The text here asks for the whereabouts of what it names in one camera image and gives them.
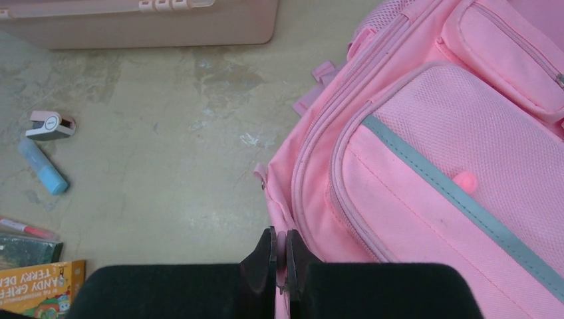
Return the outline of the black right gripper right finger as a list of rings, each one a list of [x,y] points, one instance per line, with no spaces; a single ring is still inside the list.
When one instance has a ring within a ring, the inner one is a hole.
[[[436,263],[324,263],[286,235],[291,318],[482,318],[467,282]]]

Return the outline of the pink student backpack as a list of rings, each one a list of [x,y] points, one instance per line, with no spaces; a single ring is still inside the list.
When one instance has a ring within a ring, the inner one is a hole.
[[[486,318],[563,317],[563,2],[384,1],[257,165],[328,262],[453,267]]]

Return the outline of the orange treehouse book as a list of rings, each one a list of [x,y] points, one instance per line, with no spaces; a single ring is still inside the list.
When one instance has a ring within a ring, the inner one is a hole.
[[[64,318],[85,274],[85,260],[2,270],[1,309],[32,318]]]

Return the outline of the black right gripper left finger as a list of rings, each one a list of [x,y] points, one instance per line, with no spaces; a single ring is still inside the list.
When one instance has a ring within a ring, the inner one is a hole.
[[[276,248],[270,227],[240,263],[100,268],[67,318],[274,318]]]

